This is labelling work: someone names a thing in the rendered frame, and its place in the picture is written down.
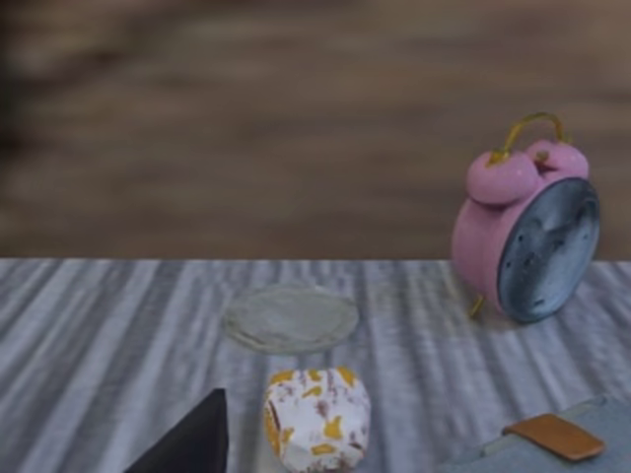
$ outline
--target brown background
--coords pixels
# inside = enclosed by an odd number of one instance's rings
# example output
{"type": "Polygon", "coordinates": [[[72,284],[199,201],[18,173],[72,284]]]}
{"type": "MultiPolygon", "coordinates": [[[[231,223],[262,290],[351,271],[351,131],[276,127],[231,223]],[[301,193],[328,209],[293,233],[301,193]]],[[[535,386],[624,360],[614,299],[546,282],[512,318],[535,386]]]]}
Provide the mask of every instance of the brown background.
{"type": "Polygon", "coordinates": [[[5,254],[447,257],[466,167],[542,109],[593,165],[598,256],[631,256],[626,0],[208,4],[141,43],[167,3],[65,3],[20,17],[23,71],[130,54],[25,104],[5,254]]]}

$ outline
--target clock handle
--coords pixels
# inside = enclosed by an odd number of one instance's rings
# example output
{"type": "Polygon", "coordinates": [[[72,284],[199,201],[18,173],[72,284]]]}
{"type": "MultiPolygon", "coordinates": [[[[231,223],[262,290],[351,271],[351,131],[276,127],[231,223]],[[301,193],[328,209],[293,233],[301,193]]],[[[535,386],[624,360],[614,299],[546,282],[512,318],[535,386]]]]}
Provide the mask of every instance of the clock handle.
{"type": "Polygon", "coordinates": [[[525,116],[515,125],[513,125],[513,127],[509,131],[509,135],[507,136],[506,141],[504,142],[504,147],[491,153],[491,157],[489,158],[489,161],[487,161],[486,166],[490,168],[492,166],[505,162],[511,155],[511,149],[520,136],[520,133],[522,133],[524,127],[529,123],[532,123],[533,121],[541,119],[551,121],[554,124],[554,132],[557,141],[561,143],[570,143],[570,137],[567,133],[565,133],[563,129],[563,123],[558,116],[545,111],[532,113],[528,116],[525,116]]]}

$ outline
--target white and orange patterned object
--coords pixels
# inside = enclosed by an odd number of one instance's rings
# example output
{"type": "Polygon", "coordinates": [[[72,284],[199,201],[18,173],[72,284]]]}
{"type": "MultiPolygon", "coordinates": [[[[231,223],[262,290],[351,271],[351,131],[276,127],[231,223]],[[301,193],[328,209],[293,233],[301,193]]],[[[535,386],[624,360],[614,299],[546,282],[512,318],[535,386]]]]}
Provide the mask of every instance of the white and orange patterned object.
{"type": "Polygon", "coordinates": [[[352,371],[278,372],[265,393],[264,423],[291,473],[350,471],[366,455],[371,401],[352,371]]]}

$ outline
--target striped table surface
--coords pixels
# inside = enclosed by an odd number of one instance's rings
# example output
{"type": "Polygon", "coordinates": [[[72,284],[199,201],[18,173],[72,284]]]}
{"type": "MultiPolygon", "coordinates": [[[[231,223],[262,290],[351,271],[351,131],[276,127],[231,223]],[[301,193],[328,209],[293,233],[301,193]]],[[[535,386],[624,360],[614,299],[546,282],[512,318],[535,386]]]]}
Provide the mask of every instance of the striped table surface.
{"type": "Polygon", "coordinates": [[[358,472],[432,472],[524,417],[631,396],[631,263],[595,263],[555,317],[518,326],[443,261],[0,262],[0,471],[121,472],[215,387],[230,473],[282,472],[262,435],[269,376],[345,365],[373,400],[358,472]],[[358,329],[321,354],[227,338],[226,306],[271,284],[352,298],[358,329]]]}

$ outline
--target round gray plate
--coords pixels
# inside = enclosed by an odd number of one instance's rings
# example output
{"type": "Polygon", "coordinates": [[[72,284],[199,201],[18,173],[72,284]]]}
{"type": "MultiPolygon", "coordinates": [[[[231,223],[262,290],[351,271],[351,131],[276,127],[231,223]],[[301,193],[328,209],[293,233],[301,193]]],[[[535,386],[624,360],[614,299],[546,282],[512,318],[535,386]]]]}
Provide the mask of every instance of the round gray plate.
{"type": "Polygon", "coordinates": [[[242,345],[273,355],[327,350],[357,327],[355,304],[314,286],[271,286],[233,301],[226,332],[242,345]]]}

